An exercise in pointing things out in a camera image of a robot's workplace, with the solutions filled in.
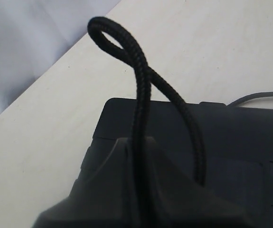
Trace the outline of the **black plastic carrying case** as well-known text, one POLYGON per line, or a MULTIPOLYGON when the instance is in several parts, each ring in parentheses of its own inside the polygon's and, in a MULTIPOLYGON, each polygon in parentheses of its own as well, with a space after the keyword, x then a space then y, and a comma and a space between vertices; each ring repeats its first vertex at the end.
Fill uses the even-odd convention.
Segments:
POLYGON ((273 228, 273 109, 152 101, 133 136, 136 101, 103 108, 68 197, 36 228, 273 228))

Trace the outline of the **white backdrop curtain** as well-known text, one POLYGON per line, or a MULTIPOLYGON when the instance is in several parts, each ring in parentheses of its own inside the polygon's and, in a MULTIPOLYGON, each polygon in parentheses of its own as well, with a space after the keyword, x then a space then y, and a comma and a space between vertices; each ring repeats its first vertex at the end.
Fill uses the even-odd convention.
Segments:
POLYGON ((0 114, 104 16, 115 0, 0 0, 0 114))

